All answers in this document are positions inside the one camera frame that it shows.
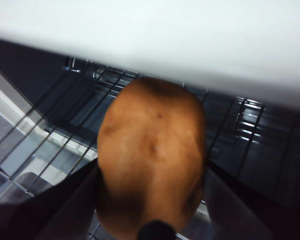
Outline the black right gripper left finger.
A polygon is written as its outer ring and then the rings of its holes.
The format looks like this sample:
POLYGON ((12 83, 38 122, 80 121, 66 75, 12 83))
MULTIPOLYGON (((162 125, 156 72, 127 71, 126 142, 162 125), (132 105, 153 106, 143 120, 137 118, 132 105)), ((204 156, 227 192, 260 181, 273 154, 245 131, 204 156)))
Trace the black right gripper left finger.
POLYGON ((95 211, 99 169, 86 164, 22 203, 0 203, 0 240, 84 240, 95 211))

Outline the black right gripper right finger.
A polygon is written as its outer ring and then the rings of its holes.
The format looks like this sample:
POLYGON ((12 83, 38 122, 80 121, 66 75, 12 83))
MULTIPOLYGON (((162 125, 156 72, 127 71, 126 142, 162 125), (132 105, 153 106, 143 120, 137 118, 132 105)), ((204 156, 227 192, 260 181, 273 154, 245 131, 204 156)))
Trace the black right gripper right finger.
POLYGON ((300 240, 300 206, 284 207, 207 164, 204 201, 218 240, 300 240))

